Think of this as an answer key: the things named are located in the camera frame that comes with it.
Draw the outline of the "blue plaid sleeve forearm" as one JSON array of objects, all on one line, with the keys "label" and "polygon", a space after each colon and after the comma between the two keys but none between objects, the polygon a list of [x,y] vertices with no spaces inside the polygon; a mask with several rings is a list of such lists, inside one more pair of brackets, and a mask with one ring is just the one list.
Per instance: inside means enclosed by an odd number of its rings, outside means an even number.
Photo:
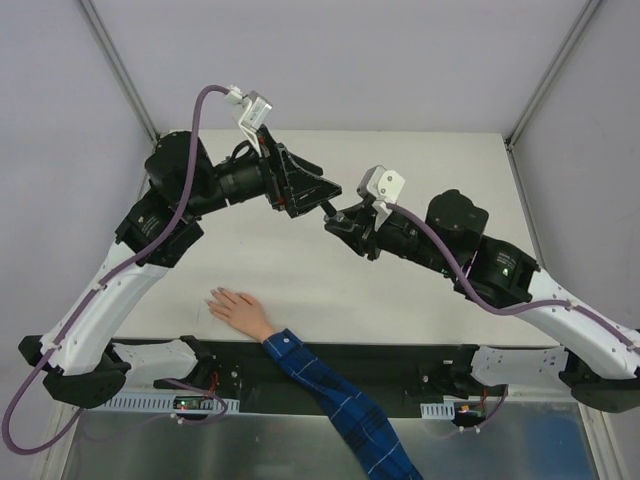
[{"label": "blue plaid sleeve forearm", "polygon": [[306,388],[371,479],[420,479],[386,413],[330,369],[290,330],[262,343],[280,369]]}]

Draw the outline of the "person's bare hand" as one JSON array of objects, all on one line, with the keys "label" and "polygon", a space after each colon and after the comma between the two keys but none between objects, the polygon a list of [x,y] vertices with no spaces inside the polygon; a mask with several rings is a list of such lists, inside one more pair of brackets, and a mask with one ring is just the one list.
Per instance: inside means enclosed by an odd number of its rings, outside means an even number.
[{"label": "person's bare hand", "polygon": [[259,343],[276,334],[260,302],[249,294],[218,288],[205,303],[212,316]]}]

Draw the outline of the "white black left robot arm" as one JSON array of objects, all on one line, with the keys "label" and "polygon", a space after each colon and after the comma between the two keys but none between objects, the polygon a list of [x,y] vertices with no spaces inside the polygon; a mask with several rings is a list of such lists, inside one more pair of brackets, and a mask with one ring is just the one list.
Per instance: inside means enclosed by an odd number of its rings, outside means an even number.
[{"label": "white black left robot arm", "polygon": [[19,344],[27,363],[42,368],[43,386],[59,402],[93,409],[124,388],[169,388],[175,380],[191,389],[214,386],[214,357],[194,337],[126,345],[115,342],[114,334],[203,236],[203,216],[263,196],[274,210],[296,218],[317,207],[328,210],[342,192],[321,167],[291,153],[265,126],[219,164],[195,134],[170,133],[144,167],[149,189],[117,227],[83,297],[50,332]]}]

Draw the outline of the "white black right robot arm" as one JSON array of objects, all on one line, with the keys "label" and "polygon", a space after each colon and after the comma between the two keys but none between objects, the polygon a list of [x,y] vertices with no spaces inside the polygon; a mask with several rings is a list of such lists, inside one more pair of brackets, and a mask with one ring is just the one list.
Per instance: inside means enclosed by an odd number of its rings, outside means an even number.
[{"label": "white black right robot arm", "polygon": [[602,316],[517,246],[485,235],[486,210],[455,189],[434,197],[424,219],[392,208],[377,226],[371,199],[343,210],[322,206],[324,228],[357,255],[383,252],[442,274],[456,292],[496,316],[514,316],[554,347],[479,346],[469,360],[431,376],[449,395],[509,384],[557,389],[607,413],[639,405],[639,333]]}]

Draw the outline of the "nail polish bottle glass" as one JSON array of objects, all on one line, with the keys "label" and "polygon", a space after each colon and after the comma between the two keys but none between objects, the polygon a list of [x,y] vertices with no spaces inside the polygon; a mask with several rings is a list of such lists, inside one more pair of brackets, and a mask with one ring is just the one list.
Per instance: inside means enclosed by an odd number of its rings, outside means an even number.
[{"label": "nail polish bottle glass", "polygon": [[344,225],[344,224],[347,224],[347,223],[350,222],[350,219],[348,217],[346,217],[342,212],[337,212],[333,216],[325,214],[323,220],[324,220],[325,224],[340,224],[340,225]]}]

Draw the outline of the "black nail polish brush cap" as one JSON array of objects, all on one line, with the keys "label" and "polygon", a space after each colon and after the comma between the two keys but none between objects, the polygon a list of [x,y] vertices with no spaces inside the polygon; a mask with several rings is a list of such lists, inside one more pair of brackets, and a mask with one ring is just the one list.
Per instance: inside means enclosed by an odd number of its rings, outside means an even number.
[{"label": "black nail polish brush cap", "polygon": [[325,215],[328,218],[333,218],[337,215],[337,210],[334,208],[334,206],[329,202],[329,201],[325,201],[321,204],[321,208],[324,211]]}]

